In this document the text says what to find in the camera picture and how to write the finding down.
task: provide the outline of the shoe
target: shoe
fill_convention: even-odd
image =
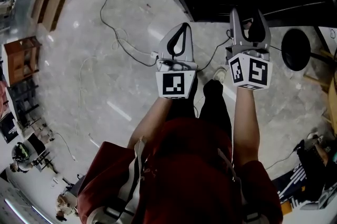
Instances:
[[[213,75],[213,80],[219,81],[223,85],[225,83],[226,72],[224,68],[219,68]]]

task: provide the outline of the maroon t-shirt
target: maroon t-shirt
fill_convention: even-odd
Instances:
[[[218,148],[231,159],[231,142],[216,126],[190,118],[167,122],[147,151],[133,223],[242,223],[240,186],[232,180]],[[130,149],[102,145],[78,196],[83,223],[95,208],[108,206],[111,195],[118,194],[133,156]],[[270,223],[282,222],[279,197],[262,164],[250,161],[236,173],[246,200]]]

